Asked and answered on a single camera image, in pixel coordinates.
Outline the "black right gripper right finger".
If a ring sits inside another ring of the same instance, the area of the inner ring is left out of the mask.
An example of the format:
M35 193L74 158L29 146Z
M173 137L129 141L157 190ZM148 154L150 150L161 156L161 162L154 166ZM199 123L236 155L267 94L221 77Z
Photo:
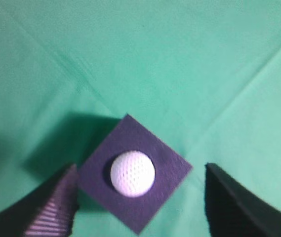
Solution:
M205 166L205 215L213 237L281 237L281 212L215 163Z

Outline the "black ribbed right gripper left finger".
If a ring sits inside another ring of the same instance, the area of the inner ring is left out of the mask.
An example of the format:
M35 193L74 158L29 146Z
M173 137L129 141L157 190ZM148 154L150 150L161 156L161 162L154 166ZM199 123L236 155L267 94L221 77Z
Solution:
M72 163L0 212L0 237L69 237L78 208L78 171Z

